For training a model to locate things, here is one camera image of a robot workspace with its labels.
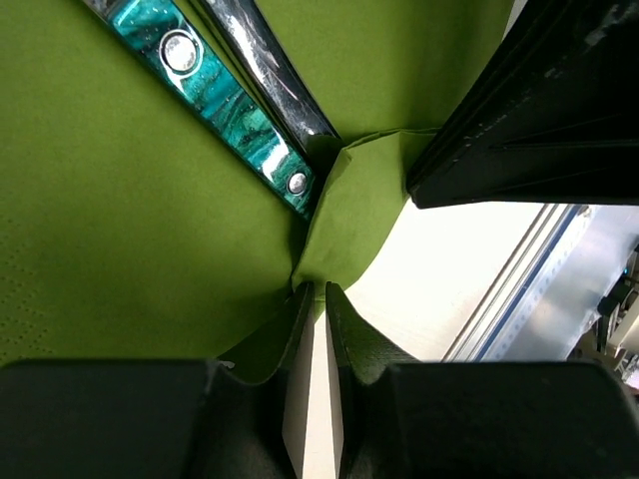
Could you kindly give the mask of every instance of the chrome trim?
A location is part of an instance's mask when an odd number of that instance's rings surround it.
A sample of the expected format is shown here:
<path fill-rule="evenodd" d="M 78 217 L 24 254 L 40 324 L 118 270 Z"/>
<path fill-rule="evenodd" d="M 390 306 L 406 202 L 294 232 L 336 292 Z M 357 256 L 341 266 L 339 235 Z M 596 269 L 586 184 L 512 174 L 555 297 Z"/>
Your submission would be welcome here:
<path fill-rule="evenodd" d="M 307 158 L 338 140 L 254 0 L 191 0 L 251 75 L 264 100 Z M 340 142 L 332 143 L 341 146 Z"/>
<path fill-rule="evenodd" d="M 481 360 L 564 360 L 638 241 L 638 207 L 582 207 Z"/>
<path fill-rule="evenodd" d="M 567 205 L 545 205 L 524 235 L 472 317 L 456 337 L 444 361 L 470 361 L 494 331 L 554 233 L 571 211 Z"/>

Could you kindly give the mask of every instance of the black plastic part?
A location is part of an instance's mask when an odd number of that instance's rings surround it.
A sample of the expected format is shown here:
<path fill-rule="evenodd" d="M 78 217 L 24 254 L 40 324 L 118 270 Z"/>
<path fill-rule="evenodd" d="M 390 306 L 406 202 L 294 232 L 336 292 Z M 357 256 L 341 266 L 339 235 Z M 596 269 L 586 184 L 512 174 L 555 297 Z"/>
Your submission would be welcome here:
<path fill-rule="evenodd" d="M 602 316 L 612 316 L 619 307 L 620 301 L 614 297 L 604 296 L 597 304 L 597 312 Z"/>
<path fill-rule="evenodd" d="M 587 363 L 388 364 L 348 330 L 361 318 L 336 284 L 326 313 L 343 424 L 340 479 L 618 478 L 639 474 L 639 414 Z M 373 341 L 387 340 L 368 326 Z M 401 350 L 390 355 L 411 361 Z"/>
<path fill-rule="evenodd" d="M 626 284 L 624 282 L 624 277 L 621 277 L 621 279 L 619 279 L 615 283 L 615 285 L 612 286 L 612 289 L 608 293 L 608 296 L 619 302 L 619 304 L 623 304 L 626 299 L 628 299 L 628 296 L 630 295 L 632 290 L 632 286 Z"/>
<path fill-rule="evenodd" d="M 408 173 L 419 208 L 638 205 L 638 0 L 529 0 Z"/>
<path fill-rule="evenodd" d="M 216 360 L 41 360 L 3 368 L 0 477 L 295 478 L 282 427 L 313 290 L 303 284 L 289 301 L 296 315 L 290 340 L 260 384 L 237 379 Z"/>
<path fill-rule="evenodd" d="M 608 337 L 610 337 L 610 316 L 601 316 L 597 321 L 597 329 L 595 331 L 597 352 L 605 352 L 608 345 Z"/>

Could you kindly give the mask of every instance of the silver screw head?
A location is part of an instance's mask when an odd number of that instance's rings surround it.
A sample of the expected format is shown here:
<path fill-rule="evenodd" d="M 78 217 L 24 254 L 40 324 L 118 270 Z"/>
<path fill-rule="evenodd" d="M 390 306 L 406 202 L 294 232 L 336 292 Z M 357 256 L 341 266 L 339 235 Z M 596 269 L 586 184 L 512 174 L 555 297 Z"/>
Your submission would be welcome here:
<path fill-rule="evenodd" d="M 307 189 L 307 176 L 304 173 L 295 173 L 289 178 L 289 191 L 293 195 L 301 195 Z"/>
<path fill-rule="evenodd" d="M 162 58 L 176 73 L 193 69 L 198 61 L 198 47 L 187 32 L 178 30 L 167 35 L 162 43 Z"/>

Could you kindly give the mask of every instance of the green felt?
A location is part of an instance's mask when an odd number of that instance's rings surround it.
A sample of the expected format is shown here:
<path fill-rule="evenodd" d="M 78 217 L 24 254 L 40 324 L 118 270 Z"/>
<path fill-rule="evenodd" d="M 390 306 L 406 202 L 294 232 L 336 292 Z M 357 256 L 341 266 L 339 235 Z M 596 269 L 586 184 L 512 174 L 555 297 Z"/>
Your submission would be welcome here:
<path fill-rule="evenodd" d="M 234 375 L 249 383 L 263 382 L 279 368 L 291 370 L 307 320 L 313 319 L 314 293 L 310 283 L 298 287 L 272 320 L 219 359 L 230 363 Z"/>
<path fill-rule="evenodd" d="M 259 3 L 349 142 L 441 126 L 510 7 Z M 5 2 L 0 39 L 0 363 L 215 356 L 269 321 L 291 294 L 307 226 L 81 0 Z M 346 287 L 365 270 L 426 140 L 386 135 L 342 152 L 295 283 Z"/>

